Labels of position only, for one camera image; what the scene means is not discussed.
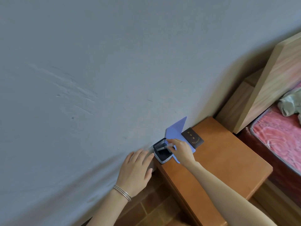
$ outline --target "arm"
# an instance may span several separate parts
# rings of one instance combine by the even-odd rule
[[[143,190],[151,178],[152,168],[147,168],[154,154],[146,158],[147,153],[148,151],[142,149],[132,152],[121,166],[116,185],[131,197]],[[127,202],[121,193],[112,189],[87,226],[113,226]]]
[[[177,139],[168,142],[176,146],[177,150],[169,150],[194,175],[229,225],[276,226],[264,213],[196,162],[186,142]]]

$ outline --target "bed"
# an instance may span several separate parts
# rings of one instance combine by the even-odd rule
[[[277,107],[300,81],[301,33],[277,44],[265,68],[244,79],[216,117],[273,166],[254,197],[279,225],[301,225],[301,124]]]

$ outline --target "black mesh pen holder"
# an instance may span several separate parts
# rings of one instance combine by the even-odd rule
[[[167,162],[172,157],[172,153],[168,149],[163,149],[163,150],[157,151],[157,149],[166,147],[167,145],[168,145],[168,142],[167,142],[166,138],[163,138],[162,140],[160,140],[159,142],[157,142],[153,145],[155,157],[161,164]]]

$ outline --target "crumpled clothing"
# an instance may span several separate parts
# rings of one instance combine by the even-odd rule
[[[278,102],[278,108],[285,117],[299,113],[298,119],[301,124],[301,88],[284,94]]]

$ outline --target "forearm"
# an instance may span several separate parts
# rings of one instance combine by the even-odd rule
[[[111,190],[87,226],[113,226],[127,202],[117,190]]]
[[[187,169],[198,180],[229,225],[275,225],[265,214],[204,169],[198,162],[191,163]]]

